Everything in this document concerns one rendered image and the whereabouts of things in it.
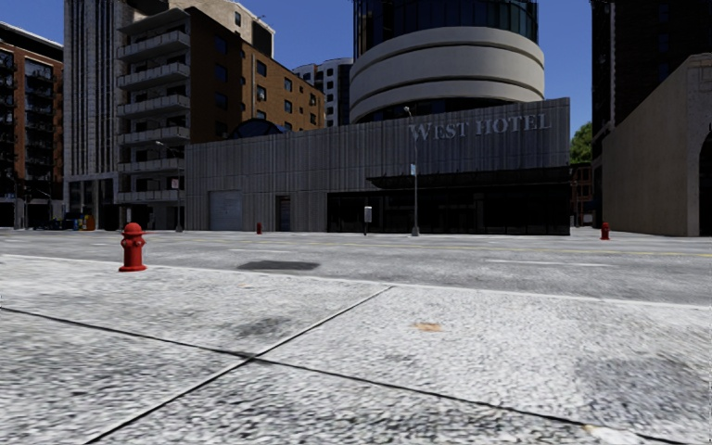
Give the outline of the grey street lamp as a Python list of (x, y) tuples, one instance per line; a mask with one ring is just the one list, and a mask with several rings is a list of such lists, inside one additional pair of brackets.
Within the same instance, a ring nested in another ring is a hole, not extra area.
[(411, 232), (412, 237), (418, 237), (420, 235), (420, 229), (418, 225), (418, 149), (417, 149), (417, 136), (413, 133), (414, 127), (410, 130), (410, 135), (413, 137), (413, 162), (411, 164), (411, 174), (413, 177), (413, 229)]
[(182, 199), (181, 199), (181, 165), (180, 165), (180, 159), (177, 155), (177, 151), (171, 147), (167, 146), (164, 144), (162, 141), (157, 140), (155, 144), (159, 147), (165, 148), (168, 152), (173, 154), (173, 157), (175, 158), (175, 167), (176, 167), (176, 177), (175, 180), (172, 181), (172, 186), (176, 190), (176, 217), (175, 217), (175, 232), (176, 233), (182, 233), (184, 231), (183, 224), (182, 224)]

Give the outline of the white concrete building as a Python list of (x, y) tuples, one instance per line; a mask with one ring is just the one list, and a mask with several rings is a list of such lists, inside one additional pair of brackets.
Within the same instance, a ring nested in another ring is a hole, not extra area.
[(350, 123), (350, 69), (352, 57), (328, 59), (321, 64), (304, 64), (292, 70), (325, 95), (325, 125)]

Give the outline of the grey concrete hotel building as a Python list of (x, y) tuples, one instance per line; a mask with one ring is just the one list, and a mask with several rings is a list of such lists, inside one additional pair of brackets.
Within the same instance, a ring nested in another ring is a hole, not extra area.
[(350, 123), (244, 121), (186, 154), (196, 231), (568, 235), (569, 101), (544, 96), (537, 0), (353, 0)]

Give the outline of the brown brick balcony building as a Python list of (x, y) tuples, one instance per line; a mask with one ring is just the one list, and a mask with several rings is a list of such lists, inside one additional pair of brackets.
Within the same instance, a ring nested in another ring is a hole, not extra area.
[(273, 56), (274, 32), (235, 0), (131, 0), (117, 51), (123, 223), (173, 229), (177, 151), (184, 222), (184, 152), (228, 139), (244, 121), (290, 131), (324, 126), (324, 95)]

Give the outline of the tree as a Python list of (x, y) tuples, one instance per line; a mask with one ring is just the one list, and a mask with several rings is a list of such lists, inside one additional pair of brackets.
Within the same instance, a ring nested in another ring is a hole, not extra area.
[(570, 141), (570, 163), (579, 164), (592, 161), (591, 153), (592, 123), (587, 121), (574, 133)]

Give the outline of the grey glass tower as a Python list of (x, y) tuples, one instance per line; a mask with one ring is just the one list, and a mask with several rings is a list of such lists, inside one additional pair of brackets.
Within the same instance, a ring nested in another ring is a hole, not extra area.
[(67, 211), (116, 230), (120, 132), (116, 59), (120, 28), (134, 21), (127, 0), (64, 0), (63, 173)]

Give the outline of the pale concrete arched building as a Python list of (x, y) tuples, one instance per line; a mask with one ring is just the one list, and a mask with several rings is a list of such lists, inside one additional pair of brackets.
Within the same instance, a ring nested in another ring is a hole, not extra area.
[(688, 57), (605, 138), (602, 190), (616, 231), (712, 236), (712, 53)]

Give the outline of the dark building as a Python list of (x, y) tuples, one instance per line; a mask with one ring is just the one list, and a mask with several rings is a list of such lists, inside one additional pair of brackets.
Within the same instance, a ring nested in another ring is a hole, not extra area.
[(689, 56), (712, 53), (712, 0), (589, 0), (594, 226), (604, 139)]

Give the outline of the red brick building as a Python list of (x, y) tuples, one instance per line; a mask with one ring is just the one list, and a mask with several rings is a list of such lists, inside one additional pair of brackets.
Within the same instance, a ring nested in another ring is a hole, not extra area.
[(0, 21), (0, 228), (63, 205), (63, 46)]

